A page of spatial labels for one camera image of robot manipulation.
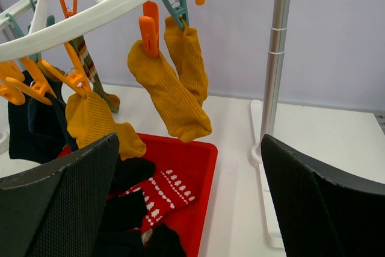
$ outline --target white plastic drying hanger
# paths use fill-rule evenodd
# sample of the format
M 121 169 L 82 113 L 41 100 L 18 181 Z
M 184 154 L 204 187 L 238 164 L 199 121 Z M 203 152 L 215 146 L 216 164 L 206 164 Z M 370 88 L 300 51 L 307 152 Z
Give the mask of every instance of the white plastic drying hanger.
M 148 0 L 95 0 L 96 4 L 78 14 L 45 27 L 48 0 L 37 0 L 29 34 L 25 37 L 0 44 L 0 61 L 14 60 L 26 55 L 45 51 L 90 32 L 130 12 Z M 29 0 L 20 0 L 0 14 L 0 31 L 11 22 L 5 15 L 14 18 L 31 8 Z

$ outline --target yellow sock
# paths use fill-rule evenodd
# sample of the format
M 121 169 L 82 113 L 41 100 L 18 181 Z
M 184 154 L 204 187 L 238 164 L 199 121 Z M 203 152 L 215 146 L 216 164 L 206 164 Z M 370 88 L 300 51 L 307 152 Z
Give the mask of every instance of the yellow sock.
M 67 130 L 81 149 L 94 141 L 116 132 L 119 138 L 119 154 L 122 160 L 143 156 L 146 145 L 129 123 L 116 123 L 107 103 L 96 93 L 86 98 L 73 94 L 66 107 Z
M 162 53 L 149 58 L 143 41 L 138 40 L 128 53 L 128 68 L 149 92 L 168 133 L 181 141 L 192 141 L 212 132 L 211 122 L 192 94 L 179 82 Z
M 177 26 L 171 16 L 165 19 L 164 41 L 180 82 L 202 106 L 207 99 L 209 79 L 205 72 L 198 32 L 195 28 L 189 27 L 184 20 L 182 22 L 185 25 L 184 31 Z

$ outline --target white table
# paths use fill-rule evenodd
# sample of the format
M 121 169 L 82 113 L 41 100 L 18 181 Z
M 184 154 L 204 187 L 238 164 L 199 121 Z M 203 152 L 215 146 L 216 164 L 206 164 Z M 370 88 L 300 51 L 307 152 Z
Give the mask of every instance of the white table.
M 105 85 L 105 90 L 122 102 L 117 122 L 129 122 L 137 132 L 167 136 L 144 89 Z M 64 98 L 70 94 L 68 88 L 63 90 Z M 7 115 L 3 104 L 0 99 L 0 120 Z M 282 249 L 270 248 L 264 237 L 259 180 L 248 162 L 255 143 L 250 101 L 210 96 L 204 109 L 213 133 L 201 141 L 216 145 L 219 154 L 200 256 L 285 256 Z M 0 130 L 5 127 L 2 121 Z M 338 168 L 385 182 L 385 136 L 372 114 L 279 105 L 275 136 Z

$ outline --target ribbed fabric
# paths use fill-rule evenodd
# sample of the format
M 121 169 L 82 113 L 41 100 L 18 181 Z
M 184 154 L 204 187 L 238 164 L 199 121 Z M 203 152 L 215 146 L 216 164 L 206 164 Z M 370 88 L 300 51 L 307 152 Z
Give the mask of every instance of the ribbed fabric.
M 212 132 L 211 122 L 194 96 L 179 82 L 161 52 L 149 58 L 138 40 L 128 54 L 128 68 L 149 92 L 168 133 L 187 142 Z
M 119 138 L 119 154 L 122 160 L 143 156 L 146 145 L 129 123 L 116 123 L 107 103 L 96 93 L 86 98 L 73 94 L 66 107 L 68 132 L 81 149 L 96 140 L 116 132 Z
M 175 64 L 179 81 L 202 106 L 208 96 L 209 79 L 205 72 L 198 32 L 183 19 L 182 22 L 185 25 L 184 31 L 171 16 L 165 19 L 164 41 Z
M 104 91 L 99 75 L 97 74 L 94 61 L 92 60 L 87 49 L 87 45 L 85 44 L 84 36 L 79 36 L 70 40 L 69 44 L 74 48 L 76 54 L 78 55 L 84 72 L 93 85 L 93 92 L 97 93 L 102 99 L 104 99 L 113 113 L 117 113 L 119 111 L 120 99 L 118 96 Z

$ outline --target red sock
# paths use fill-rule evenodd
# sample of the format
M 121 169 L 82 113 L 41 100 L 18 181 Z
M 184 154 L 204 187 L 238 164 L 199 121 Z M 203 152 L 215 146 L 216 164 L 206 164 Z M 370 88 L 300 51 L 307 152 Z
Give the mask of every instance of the red sock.
M 147 215 L 143 218 L 140 231 L 145 233 L 166 213 L 181 208 L 196 198 L 196 185 L 181 172 L 174 169 L 155 172 L 152 178 L 139 183 L 124 194 L 143 191 Z

